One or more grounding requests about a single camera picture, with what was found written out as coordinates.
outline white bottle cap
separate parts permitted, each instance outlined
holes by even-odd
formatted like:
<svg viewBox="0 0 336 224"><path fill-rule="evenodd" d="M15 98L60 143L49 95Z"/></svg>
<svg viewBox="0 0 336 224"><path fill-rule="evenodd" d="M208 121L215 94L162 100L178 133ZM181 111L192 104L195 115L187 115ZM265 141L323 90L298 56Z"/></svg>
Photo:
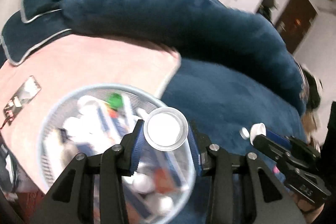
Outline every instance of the white bottle cap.
<svg viewBox="0 0 336 224"><path fill-rule="evenodd" d="M253 141L256 136L264 135L266 136L266 126L263 123L255 123L250 130L250 142L253 145Z"/></svg>
<svg viewBox="0 0 336 224"><path fill-rule="evenodd" d="M250 137L250 133L245 127L239 130L239 133L244 140L247 140Z"/></svg>

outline white plastic item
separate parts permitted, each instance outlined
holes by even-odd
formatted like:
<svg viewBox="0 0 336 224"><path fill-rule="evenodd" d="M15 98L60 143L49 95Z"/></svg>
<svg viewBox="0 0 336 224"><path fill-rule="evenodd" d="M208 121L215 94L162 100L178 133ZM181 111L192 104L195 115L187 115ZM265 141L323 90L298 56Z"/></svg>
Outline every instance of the white plastic item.
<svg viewBox="0 0 336 224"><path fill-rule="evenodd" d="M133 132L134 127L135 127L135 122L134 122L134 119L133 119L131 101L129 100L129 98L126 94L121 94L121 97L123 99L124 110L125 110L125 114L126 114L126 119L127 119L127 124L128 124L128 127L129 127L129 131Z"/></svg>
<svg viewBox="0 0 336 224"><path fill-rule="evenodd" d="M134 180L134 175L130 176L130 177L127 177L127 176L122 176L122 180L123 182L127 183L127 184L132 184L133 183L133 180Z"/></svg>
<svg viewBox="0 0 336 224"><path fill-rule="evenodd" d="M144 109L138 108L138 115L140 116L141 119L146 121L149 114Z"/></svg>
<svg viewBox="0 0 336 224"><path fill-rule="evenodd" d="M157 215L164 216L169 213L173 207L173 199L159 193L153 193L146 196L146 204Z"/></svg>
<svg viewBox="0 0 336 224"><path fill-rule="evenodd" d="M116 143L121 142L121 137L107 112L106 103L103 100L90 95L84 95L78 99L77 108L81 114L90 119L97 117L101 125L107 125L107 135L115 140Z"/></svg>
<svg viewBox="0 0 336 224"><path fill-rule="evenodd" d="M245 127L239 130L239 133L244 140L247 140L248 138L250 138L250 133Z"/></svg>
<svg viewBox="0 0 336 224"><path fill-rule="evenodd" d="M138 120L141 120L141 117L133 115L134 122L137 123Z"/></svg>
<svg viewBox="0 0 336 224"><path fill-rule="evenodd" d="M144 174L134 173L132 186L133 189L140 194L148 194L155 190L154 180Z"/></svg>
<svg viewBox="0 0 336 224"><path fill-rule="evenodd" d="M87 136L89 135L89 127L83 122L85 120L69 117L63 123L63 128L67 131L70 139L77 143L88 142Z"/></svg>
<svg viewBox="0 0 336 224"><path fill-rule="evenodd" d="M264 135L266 136L266 126L263 123L255 123L250 130L250 142L253 145L253 141L256 136Z"/></svg>

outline pink object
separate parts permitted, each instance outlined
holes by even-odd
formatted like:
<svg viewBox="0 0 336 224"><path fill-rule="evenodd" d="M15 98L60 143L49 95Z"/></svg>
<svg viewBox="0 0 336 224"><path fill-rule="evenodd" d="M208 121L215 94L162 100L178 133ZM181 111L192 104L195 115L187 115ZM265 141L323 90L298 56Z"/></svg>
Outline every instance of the pink object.
<svg viewBox="0 0 336 224"><path fill-rule="evenodd" d="M54 104L75 89L99 83L132 85L160 98L179 66L178 52L151 42L73 34L62 37L20 66L13 67L6 61L0 69L2 109L30 75L42 88L12 125L5 125L3 138L27 174L46 193L37 146L43 119Z"/></svg>
<svg viewBox="0 0 336 224"><path fill-rule="evenodd" d="M279 174L280 173L280 171L279 171L279 169L276 165L274 165L274 167L273 167L273 173L274 174Z"/></svg>

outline door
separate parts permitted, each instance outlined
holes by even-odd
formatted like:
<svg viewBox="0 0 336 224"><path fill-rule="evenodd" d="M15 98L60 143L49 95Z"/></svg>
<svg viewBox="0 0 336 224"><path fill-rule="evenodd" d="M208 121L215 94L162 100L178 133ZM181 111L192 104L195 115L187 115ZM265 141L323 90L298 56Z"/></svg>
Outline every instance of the door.
<svg viewBox="0 0 336 224"><path fill-rule="evenodd" d="M308 32L316 14L316 10L309 0L289 0L275 24L275 28L291 54Z"/></svg>

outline red item in trash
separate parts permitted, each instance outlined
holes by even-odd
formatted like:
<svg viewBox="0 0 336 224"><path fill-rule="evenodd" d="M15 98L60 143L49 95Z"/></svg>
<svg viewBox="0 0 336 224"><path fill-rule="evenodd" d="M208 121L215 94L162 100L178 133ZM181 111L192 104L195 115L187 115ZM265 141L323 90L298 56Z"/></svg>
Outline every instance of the red item in trash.
<svg viewBox="0 0 336 224"><path fill-rule="evenodd" d="M116 112L114 109L108 108L107 111L108 111L111 118L117 118L118 117L118 112Z"/></svg>
<svg viewBox="0 0 336 224"><path fill-rule="evenodd" d="M154 172L154 183L156 191L160 194L175 191L175 185L169 171L159 168Z"/></svg>
<svg viewBox="0 0 336 224"><path fill-rule="evenodd" d="M140 215L133 208L133 206L130 205L130 203L128 203L128 202L126 202L126 210L127 210L129 224L139 224Z"/></svg>

